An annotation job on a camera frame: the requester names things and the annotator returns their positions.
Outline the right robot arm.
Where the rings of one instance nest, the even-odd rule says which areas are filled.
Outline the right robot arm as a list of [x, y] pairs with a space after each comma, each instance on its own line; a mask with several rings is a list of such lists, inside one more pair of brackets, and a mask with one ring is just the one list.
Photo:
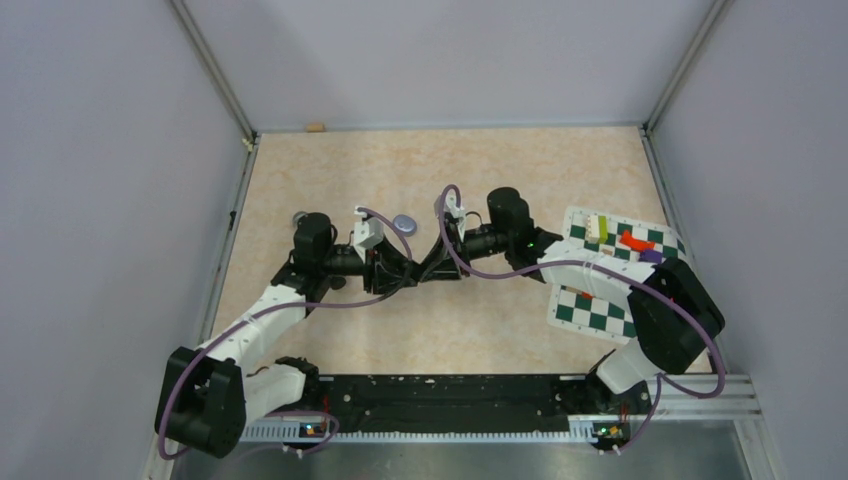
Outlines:
[[660, 264], [634, 262], [579, 247], [535, 226], [527, 202], [512, 187], [493, 190], [488, 202], [491, 222], [482, 235], [483, 250], [487, 256], [503, 253], [513, 268], [510, 272], [488, 273], [472, 266], [466, 210], [456, 185], [444, 187], [434, 202], [440, 238], [461, 272], [487, 280], [523, 276], [573, 287], [632, 318], [635, 338], [592, 370], [596, 378], [586, 385], [586, 397], [594, 409], [614, 411], [631, 387], [683, 374], [703, 351], [713, 359], [718, 378], [712, 390], [691, 394], [713, 398], [723, 391], [726, 368], [715, 339], [725, 320], [686, 262], [678, 258]]

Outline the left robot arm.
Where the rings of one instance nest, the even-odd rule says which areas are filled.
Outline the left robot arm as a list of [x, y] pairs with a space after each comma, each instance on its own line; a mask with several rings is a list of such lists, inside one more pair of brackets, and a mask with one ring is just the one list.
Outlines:
[[397, 287], [375, 298], [326, 303], [334, 277], [365, 276], [385, 245], [386, 229], [401, 242], [401, 277], [413, 270], [413, 255], [404, 233], [385, 216], [358, 207], [358, 223], [348, 245], [335, 242], [328, 216], [303, 216], [288, 261], [260, 295], [222, 333], [193, 348], [179, 347], [169, 356], [154, 419], [160, 458], [175, 460], [190, 450], [216, 458], [227, 456], [246, 427], [275, 410], [290, 406], [308, 413], [319, 404], [320, 386], [298, 367], [277, 364], [252, 370], [271, 346], [316, 309], [349, 310], [380, 303]]

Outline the purple earbud charging case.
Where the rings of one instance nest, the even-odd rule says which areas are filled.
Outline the purple earbud charging case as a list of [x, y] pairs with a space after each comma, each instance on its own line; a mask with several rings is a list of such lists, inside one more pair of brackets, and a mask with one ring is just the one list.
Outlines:
[[392, 223], [404, 237], [411, 237], [418, 231], [416, 220], [405, 214], [396, 215]]

